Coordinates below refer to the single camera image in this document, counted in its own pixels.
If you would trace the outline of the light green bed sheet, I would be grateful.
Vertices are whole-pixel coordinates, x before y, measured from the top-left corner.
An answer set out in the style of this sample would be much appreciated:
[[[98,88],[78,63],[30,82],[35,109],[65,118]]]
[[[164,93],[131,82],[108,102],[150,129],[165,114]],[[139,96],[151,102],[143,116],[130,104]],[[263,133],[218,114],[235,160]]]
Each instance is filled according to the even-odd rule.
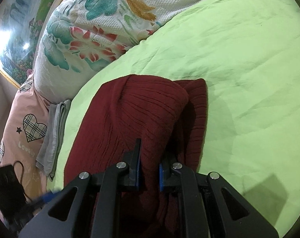
[[[300,216],[300,8],[294,0],[203,0],[85,84],[71,104],[50,189],[89,104],[129,74],[204,79],[200,173],[220,173],[283,237]]]

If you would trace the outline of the dark red knit sweater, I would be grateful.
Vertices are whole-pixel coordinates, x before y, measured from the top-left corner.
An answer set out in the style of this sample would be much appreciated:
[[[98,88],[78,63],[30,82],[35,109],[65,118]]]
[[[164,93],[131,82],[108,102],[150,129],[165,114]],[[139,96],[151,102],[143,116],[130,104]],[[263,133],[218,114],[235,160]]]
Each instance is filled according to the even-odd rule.
[[[103,84],[83,118],[64,168],[64,183],[81,172],[99,173],[141,140],[145,191],[124,194],[119,227],[133,237],[177,237],[178,198],[159,189],[159,164],[175,159],[198,168],[207,118],[205,80],[171,81],[128,75]]]

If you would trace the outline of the white floral quilt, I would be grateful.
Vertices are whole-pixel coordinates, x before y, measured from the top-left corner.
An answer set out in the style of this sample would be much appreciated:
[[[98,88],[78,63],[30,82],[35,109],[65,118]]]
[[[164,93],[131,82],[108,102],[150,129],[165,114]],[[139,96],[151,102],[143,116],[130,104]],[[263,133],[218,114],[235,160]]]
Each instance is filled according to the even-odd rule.
[[[63,0],[39,43],[34,86],[52,103],[72,99],[99,71],[201,0]]]

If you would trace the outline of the pink heart-print pillow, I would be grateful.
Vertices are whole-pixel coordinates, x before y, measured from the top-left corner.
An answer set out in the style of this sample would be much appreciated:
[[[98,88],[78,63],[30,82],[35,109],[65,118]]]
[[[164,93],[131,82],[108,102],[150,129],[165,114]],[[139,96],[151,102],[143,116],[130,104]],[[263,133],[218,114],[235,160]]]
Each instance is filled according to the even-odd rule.
[[[46,193],[46,176],[36,167],[36,158],[48,128],[48,108],[30,75],[15,94],[0,143],[0,167],[15,165],[30,199]]]

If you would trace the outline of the grey folded garment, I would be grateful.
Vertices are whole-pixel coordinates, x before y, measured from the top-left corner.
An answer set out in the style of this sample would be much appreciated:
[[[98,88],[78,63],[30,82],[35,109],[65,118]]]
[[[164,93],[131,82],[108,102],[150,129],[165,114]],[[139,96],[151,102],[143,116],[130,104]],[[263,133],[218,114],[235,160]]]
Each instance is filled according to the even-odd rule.
[[[36,167],[50,181],[53,181],[55,177],[57,159],[63,143],[65,123],[70,106],[71,101],[68,99],[59,104],[51,104],[49,107],[48,128],[36,158]]]

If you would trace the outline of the gold-framed landscape painting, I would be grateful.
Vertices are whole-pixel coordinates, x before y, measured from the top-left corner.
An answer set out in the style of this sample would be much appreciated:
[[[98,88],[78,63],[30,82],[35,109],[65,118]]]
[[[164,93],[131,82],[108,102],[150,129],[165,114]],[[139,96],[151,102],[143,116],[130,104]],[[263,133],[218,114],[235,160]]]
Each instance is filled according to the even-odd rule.
[[[0,74],[13,86],[33,68],[43,27],[62,0],[2,0],[0,3]]]

